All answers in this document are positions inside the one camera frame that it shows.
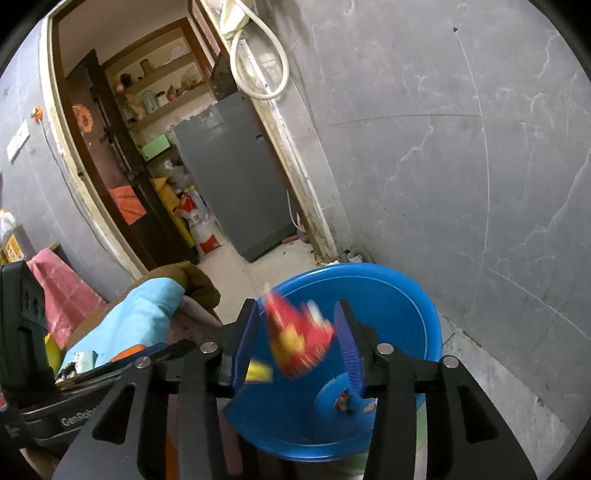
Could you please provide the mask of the orange wall hook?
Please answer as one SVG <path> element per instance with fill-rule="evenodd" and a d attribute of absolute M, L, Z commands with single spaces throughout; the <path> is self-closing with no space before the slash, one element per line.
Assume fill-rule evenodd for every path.
<path fill-rule="evenodd" d="M 36 123 L 40 123 L 42 121 L 43 118 L 43 109 L 40 105 L 36 106 L 32 113 L 31 113 L 31 118 L 36 122 Z"/>

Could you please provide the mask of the white wall switch plate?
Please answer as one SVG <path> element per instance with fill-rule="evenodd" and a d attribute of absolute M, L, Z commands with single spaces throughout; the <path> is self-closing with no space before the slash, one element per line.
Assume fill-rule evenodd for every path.
<path fill-rule="evenodd" d="M 29 136 L 30 132 L 28 123 L 27 121 L 23 121 L 6 147 L 7 158 L 10 162 L 14 161 L 16 155 L 22 149 Z"/>

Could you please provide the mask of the white rubber gloves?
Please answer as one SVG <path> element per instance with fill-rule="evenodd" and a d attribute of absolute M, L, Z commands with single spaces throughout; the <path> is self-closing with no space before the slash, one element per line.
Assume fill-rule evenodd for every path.
<path fill-rule="evenodd" d="M 223 0 L 221 3 L 221 18 L 219 19 L 219 31 L 226 39 L 231 39 L 236 32 L 245 28 L 249 23 L 249 15 L 242 10 L 241 5 L 252 9 L 252 0 Z"/>

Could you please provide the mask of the red white sack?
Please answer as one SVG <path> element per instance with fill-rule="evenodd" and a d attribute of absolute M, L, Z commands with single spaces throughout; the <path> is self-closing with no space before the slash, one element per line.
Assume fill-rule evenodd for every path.
<path fill-rule="evenodd" d="M 213 214 L 201 198 L 197 187 L 190 185 L 180 195 L 179 203 L 174 212 L 183 218 L 197 249 L 207 255 L 223 243 L 221 230 Z"/>

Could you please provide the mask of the wooden shelf unit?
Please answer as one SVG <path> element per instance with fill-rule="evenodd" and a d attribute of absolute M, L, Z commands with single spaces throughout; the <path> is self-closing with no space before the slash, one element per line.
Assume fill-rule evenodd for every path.
<path fill-rule="evenodd" d="M 125 47 L 102 68 L 140 145 L 215 103 L 211 61 L 186 17 Z"/>

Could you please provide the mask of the green plastic box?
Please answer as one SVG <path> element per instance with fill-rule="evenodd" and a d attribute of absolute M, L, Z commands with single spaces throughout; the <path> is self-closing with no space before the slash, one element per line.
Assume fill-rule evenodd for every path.
<path fill-rule="evenodd" d="M 159 135 L 152 141 L 146 143 L 141 149 L 143 159 L 148 162 L 171 147 L 169 138 L 165 135 Z"/>

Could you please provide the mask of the yellow plastic bowl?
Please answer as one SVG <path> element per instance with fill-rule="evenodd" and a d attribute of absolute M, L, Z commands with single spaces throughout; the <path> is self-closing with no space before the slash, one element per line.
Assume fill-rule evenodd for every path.
<path fill-rule="evenodd" d="M 59 372 L 60 366 L 62 364 L 60 348 L 51 334 L 47 334 L 45 336 L 44 342 L 49 366 L 53 371 L 53 375 L 56 375 Z"/>

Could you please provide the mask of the pink plaid cloth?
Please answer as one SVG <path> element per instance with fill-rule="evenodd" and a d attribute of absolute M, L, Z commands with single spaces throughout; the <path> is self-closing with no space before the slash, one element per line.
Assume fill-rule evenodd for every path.
<path fill-rule="evenodd" d="M 75 329 L 106 302 L 49 248 L 27 266 L 43 289 L 47 330 L 64 351 Z"/>

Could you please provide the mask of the large cooking oil jug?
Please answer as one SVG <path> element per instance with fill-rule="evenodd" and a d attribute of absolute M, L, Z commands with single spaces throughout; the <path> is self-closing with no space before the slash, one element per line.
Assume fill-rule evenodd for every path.
<path fill-rule="evenodd" d="M 18 223 L 8 211 L 0 210 L 1 218 L 1 250 L 7 263 L 22 261 L 25 258 L 22 247 L 17 239 Z"/>

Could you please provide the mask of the red wrapper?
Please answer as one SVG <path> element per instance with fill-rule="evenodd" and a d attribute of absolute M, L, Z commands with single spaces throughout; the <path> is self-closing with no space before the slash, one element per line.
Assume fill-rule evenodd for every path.
<path fill-rule="evenodd" d="M 315 369 L 328 353 L 335 327 L 308 300 L 294 306 L 276 290 L 263 296 L 266 330 L 276 367 L 290 379 Z"/>

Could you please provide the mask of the striped orange brown blue blanket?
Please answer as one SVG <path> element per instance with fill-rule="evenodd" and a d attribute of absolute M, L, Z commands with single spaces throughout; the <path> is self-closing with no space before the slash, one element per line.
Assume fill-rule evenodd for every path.
<path fill-rule="evenodd" d="M 73 364 L 78 353 L 93 353 L 98 368 L 166 344 L 172 317 L 185 297 L 211 316 L 206 326 L 221 326 L 215 313 L 221 293 L 211 278 L 189 261 L 161 266 L 142 276 L 71 333 L 60 369 Z"/>

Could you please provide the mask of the yellow snack wrapper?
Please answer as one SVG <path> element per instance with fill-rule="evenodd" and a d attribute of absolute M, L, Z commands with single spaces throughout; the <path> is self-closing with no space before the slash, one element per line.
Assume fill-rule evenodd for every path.
<path fill-rule="evenodd" d="M 259 360 L 250 360 L 245 375 L 245 383 L 272 383 L 273 367 Z"/>

